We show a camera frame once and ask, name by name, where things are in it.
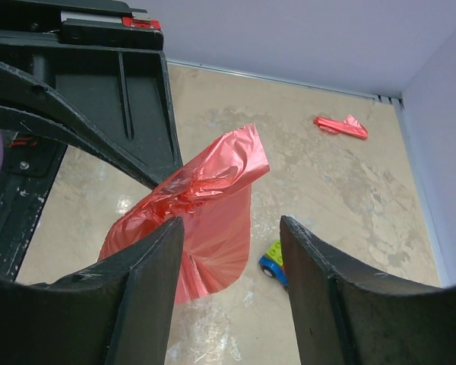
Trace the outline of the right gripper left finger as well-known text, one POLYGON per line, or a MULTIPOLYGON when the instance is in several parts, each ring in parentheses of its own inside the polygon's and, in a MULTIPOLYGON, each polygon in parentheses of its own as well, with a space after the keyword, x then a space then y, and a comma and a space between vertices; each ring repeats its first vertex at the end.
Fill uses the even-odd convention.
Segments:
POLYGON ((0 276, 0 364, 162 364, 183 238, 175 217, 54 283, 0 276))

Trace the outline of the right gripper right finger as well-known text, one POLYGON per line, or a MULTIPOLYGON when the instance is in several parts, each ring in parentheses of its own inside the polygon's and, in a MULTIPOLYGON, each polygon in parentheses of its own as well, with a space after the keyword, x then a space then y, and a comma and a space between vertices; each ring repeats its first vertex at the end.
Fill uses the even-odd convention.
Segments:
POLYGON ((280 219, 303 364, 456 364, 456 286, 399 278, 280 219))

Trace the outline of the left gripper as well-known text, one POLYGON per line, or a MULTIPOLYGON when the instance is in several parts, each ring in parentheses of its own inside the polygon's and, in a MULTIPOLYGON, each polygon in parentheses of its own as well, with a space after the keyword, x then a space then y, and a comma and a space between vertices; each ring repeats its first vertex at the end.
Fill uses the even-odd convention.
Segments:
POLYGON ((122 1, 0 1, 0 129, 75 146, 154 188, 182 165, 160 22, 122 1), (126 50, 105 47, 132 48, 126 50))

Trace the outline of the red trash bag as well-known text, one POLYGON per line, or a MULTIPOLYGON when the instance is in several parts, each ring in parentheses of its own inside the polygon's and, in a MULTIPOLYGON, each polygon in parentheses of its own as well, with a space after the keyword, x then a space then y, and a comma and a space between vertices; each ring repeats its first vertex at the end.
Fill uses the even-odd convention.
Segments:
POLYGON ((111 226, 99 258, 180 217, 184 243, 175 302, 226 289, 249 259, 252 185, 269 170, 254 124, 221 135, 111 226))

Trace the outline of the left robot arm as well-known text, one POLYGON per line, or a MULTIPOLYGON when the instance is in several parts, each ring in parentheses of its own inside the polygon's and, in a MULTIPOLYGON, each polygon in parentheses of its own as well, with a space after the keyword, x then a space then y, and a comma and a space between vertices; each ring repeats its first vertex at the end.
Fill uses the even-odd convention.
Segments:
POLYGON ((154 188, 182 165, 160 22, 121 1, 0 1, 0 275, 66 149, 154 188))

